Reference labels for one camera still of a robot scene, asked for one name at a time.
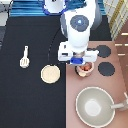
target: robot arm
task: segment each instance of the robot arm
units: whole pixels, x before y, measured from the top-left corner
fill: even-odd
[[[87,47],[91,28],[96,29],[102,18],[101,14],[96,12],[99,10],[96,0],[86,0],[86,4],[86,7],[65,12],[60,18],[61,31],[68,38],[68,41],[60,44],[60,61],[70,60],[70,64],[83,65],[97,59],[99,52],[87,51]]]

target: brown container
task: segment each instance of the brown container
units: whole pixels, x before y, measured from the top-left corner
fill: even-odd
[[[79,74],[79,76],[87,77],[91,75],[92,71],[94,70],[94,63],[89,62],[88,64],[91,65],[91,68],[88,71],[82,70],[81,66],[76,66],[76,71]]]

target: cable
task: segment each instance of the cable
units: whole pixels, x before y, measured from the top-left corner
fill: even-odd
[[[0,3],[4,6],[4,10],[1,11],[0,13],[7,11],[5,5],[1,1],[0,1]]]
[[[54,40],[55,40],[55,38],[56,38],[58,32],[60,31],[60,29],[61,29],[61,27],[59,27],[59,29],[56,31],[56,33],[55,33],[55,35],[54,35],[54,37],[53,37],[53,39],[52,39],[52,42],[51,42],[51,44],[50,44],[50,46],[49,46],[49,50],[48,50],[48,63],[50,63],[49,58],[50,58],[50,51],[51,51],[52,44],[53,44],[53,42],[54,42]]]
[[[10,8],[10,5],[11,5],[12,1],[13,1],[13,0],[10,1],[9,6],[8,6],[8,10],[7,10],[8,18],[9,18],[9,10],[11,10],[11,9],[9,9],[9,8]]]

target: table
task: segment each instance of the table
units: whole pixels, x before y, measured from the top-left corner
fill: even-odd
[[[48,63],[48,49],[60,27],[59,17],[15,17],[6,25],[0,51],[0,128],[65,128],[66,66],[59,65],[61,78],[55,84],[41,79],[47,64],[56,64],[57,51],[65,38],[57,34]],[[20,67],[25,46],[30,66]]]
[[[91,41],[88,47],[96,48],[99,45],[106,45],[111,48],[111,55],[106,58],[98,56],[91,76],[82,78],[76,74],[74,66],[66,65],[66,128],[90,128],[79,119],[75,110],[76,97],[86,87],[94,86],[106,90],[115,103],[125,99],[123,93],[126,92],[126,87],[114,41]],[[98,65],[101,62],[112,63],[115,67],[114,75],[109,77],[102,76],[98,71]],[[114,120],[106,128],[127,128],[127,126],[128,110],[124,112],[116,111]]]

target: ceramic bowl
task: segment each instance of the ceramic bowl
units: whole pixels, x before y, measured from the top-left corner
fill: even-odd
[[[76,111],[79,118],[94,128],[105,127],[115,116],[112,97],[103,89],[88,87],[83,89],[76,98]]]

